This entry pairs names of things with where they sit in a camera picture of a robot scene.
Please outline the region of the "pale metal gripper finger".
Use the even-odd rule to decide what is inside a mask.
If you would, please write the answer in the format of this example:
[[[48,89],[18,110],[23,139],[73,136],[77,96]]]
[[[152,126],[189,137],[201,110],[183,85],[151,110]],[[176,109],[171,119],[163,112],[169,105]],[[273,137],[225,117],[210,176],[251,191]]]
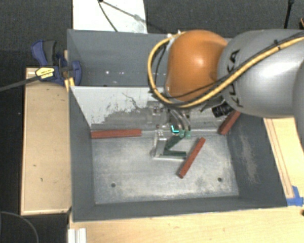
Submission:
[[[156,132],[153,147],[150,151],[150,156],[152,158],[160,158],[165,151],[167,144],[167,138],[164,136],[163,132]]]

